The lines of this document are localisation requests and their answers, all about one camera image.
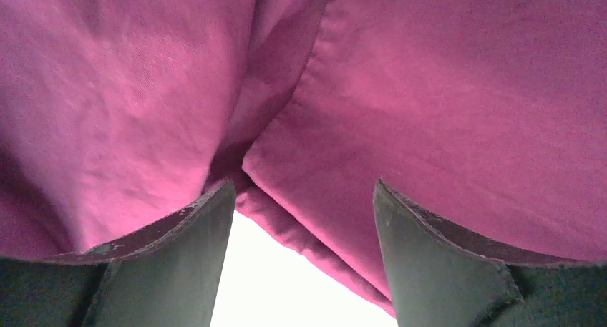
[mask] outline pink garment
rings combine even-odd
[[[0,0],[0,253],[84,251],[235,180],[392,313],[377,178],[607,258],[607,0]]]

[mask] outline bright white background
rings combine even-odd
[[[397,327],[382,309],[234,214],[211,327]]]

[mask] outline seam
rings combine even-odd
[[[291,94],[291,98],[289,98],[288,102],[290,102],[293,99],[293,96],[295,96],[295,92],[297,91],[297,87],[299,87],[299,85],[301,83],[301,78],[305,75],[305,73],[307,73],[307,71],[309,69],[310,60],[316,58],[315,49],[318,46],[318,43],[319,43],[319,40],[320,40],[320,36],[324,32],[323,21],[326,18],[327,7],[331,3],[333,3],[333,1],[335,1],[335,0],[325,0],[325,2],[324,2],[324,7],[323,7],[323,11],[321,13],[321,18],[319,18],[319,26],[318,26],[318,28],[316,28],[316,35],[314,35],[314,42],[312,42],[312,47],[310,48],[310,51],[308,52],[308,56],[306,57],[306,61],[304,62],[304,65],[303,65],[303,67],[301,69],[301,73],[299,74],[299,77],[295,81],[295,85],[293,85],[293,93]]]

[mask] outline pink fabric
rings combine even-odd
[[[89,249],[233,178],[238,210],[392,313],[384,178],[607,258],[607,0],[0,0],[0,253]]]

